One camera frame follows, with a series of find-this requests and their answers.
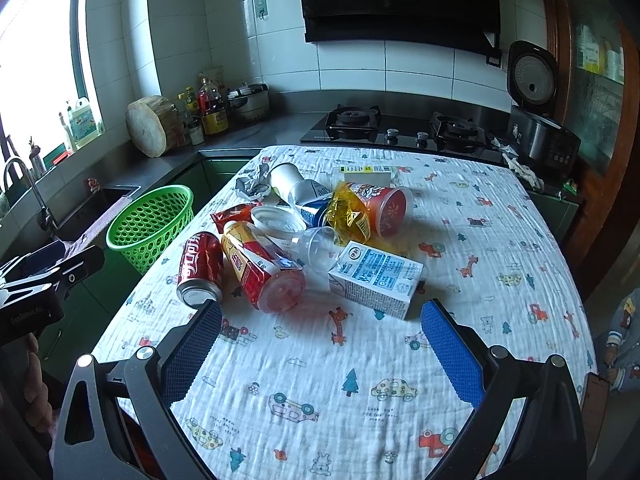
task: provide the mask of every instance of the wall socket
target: wall socket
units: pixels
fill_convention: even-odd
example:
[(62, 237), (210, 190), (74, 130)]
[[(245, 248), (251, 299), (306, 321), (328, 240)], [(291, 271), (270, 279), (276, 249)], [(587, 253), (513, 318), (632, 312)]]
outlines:
[(267, 0), (254, 0), (255, 17), (259, 20), (263, 20), (265, 16), (269, 15), (267, 10)]

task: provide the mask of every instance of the kitchen faucet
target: kitchen faucet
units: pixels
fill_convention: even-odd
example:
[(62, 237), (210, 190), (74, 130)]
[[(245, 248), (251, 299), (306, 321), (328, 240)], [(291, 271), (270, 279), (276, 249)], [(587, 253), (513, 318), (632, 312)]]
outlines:
[(12, 164), (17, 164), (20, 170), (22, 171), (22, 174), (26, 175), (29, 181), (29, 184), (31, 186), (31, 189), (33, 189), (33, 194), (35, 195), (36, 200), (38, 201), (38, 204), (40, 204), (40, 215), (38, 218), (38, 225), (40, 226), (40, 228), (43, 231), (47, 231), (49, 230), (49, 228), (52, 228), (54, 232), (57, 231), (58, 224), (56, 223), (56, 219), (54, 218), (53, 213), (47, 206), (47, 203), (44, 202), (42, 195), (38, 191), (38, 186), (36, 186), (36, 182), (33, 179), (33, 176), (31, 175), (31, 171), (28, 170), (26, 164), (19, 156), (12, 156), (4, 165), (4, 177), (3, 177), (4, 189), (5, 190), (9, 189), (6, 176), (9, 173), (9, 168), (11, 167)]

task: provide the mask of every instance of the table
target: table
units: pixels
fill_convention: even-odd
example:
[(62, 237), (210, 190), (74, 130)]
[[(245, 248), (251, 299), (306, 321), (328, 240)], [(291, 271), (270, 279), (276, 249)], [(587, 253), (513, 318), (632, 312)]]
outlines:
[[(424, 264), (425, 284), (400, 320), (332, 294), (326, 278), (310, 272), (300, 304), (276, 316), (253, 309), (226, 266), (222, 310), (229, 330), (186, 398), (172, 406), (220, 480), (425, 478), (472, 411), (420, 332), (420, 307), (430, 298), (488, 346), (539, 361), (562, 354), (579, 391), (585, 373), (595, 370), (568, 267), (509, 170), (391, 150), (274, 146), (243, 171), (262, 162), (294, 162), (303, 176), (325, 185), (334, 166), (395, 168), (394, 184), (415, 197), (414, 221), (397, 248)], [(128, 358), (188, 322), (193, 310), (175, 295), (182, 247), (197, 231), (214, 231), (211, 212), (241, 202), (234, 184), (213, 197), (143, 277), (95, 348), (98, 360)], [(342, 344), (332, 342), (338, 330)], [(399, 393), (377, 396), (380, 383)], [(487, 473), (506, 452), (522, 404), (513, 403)], [(123, 407), (133, 415), (130, 404)]]

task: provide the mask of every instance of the silver pot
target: silver pot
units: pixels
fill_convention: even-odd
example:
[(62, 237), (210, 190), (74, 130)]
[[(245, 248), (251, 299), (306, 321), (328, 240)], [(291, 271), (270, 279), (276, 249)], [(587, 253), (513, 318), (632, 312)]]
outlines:
[(269, 88), (265, 84), (244, 85), (229, 91), (229, 106), (237, 121), (250, 123), (265, 119), (271, 113)]

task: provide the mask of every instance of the silver bolt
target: silver bolt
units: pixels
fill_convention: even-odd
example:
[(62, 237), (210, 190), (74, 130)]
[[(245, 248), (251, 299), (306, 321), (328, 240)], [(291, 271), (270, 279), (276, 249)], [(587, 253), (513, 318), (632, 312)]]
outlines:
[(564, 360), (564, 358), (562, 356), (559, 355), (552, 355), (551, 356), (551, 364), (557, 368), (562, 368), (565, 364), (566, 361)]
[(142, 348), (139, 348), (138, 351), (136, 352), (136, 357), (138, 359), (149, 359), (152, 355), (154, 354), (154, 349), (151, 348), (151, 346), (143, 346)]
[(495, 345), (491, 347), (491, 355), (496, 359), (504, 359), (509, 355), (509, 351), (504, 346)]
[(91, 364), (93, 360), (94, 358), (90, 354), (81, 355), (78, 358), (78, 366), (81, 368), (86, 368), (88, 365)]

